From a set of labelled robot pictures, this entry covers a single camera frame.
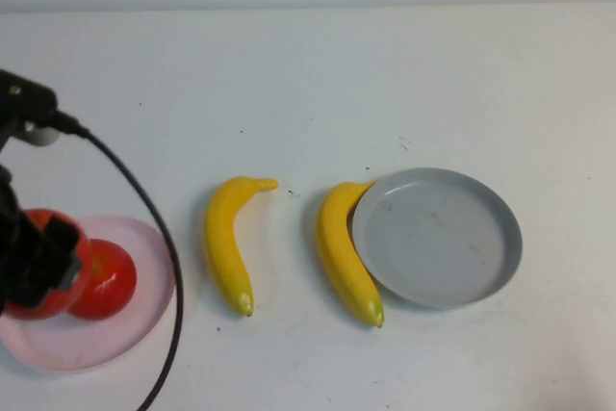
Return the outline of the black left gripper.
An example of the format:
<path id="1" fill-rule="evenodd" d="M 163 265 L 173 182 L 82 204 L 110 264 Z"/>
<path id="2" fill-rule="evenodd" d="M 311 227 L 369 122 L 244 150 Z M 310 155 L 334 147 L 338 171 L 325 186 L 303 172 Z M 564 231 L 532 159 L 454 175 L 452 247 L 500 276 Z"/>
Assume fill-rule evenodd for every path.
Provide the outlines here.
<path id="1" fill-rule="evenodd" d="M 83 264 L 77 248 L 82 234 L 66 218 L 52 215 L 43 226 L 23 211 L 1 169 L 1 307 L 10 302 L 35 309 L 55 291 L 69 292 Z"/>

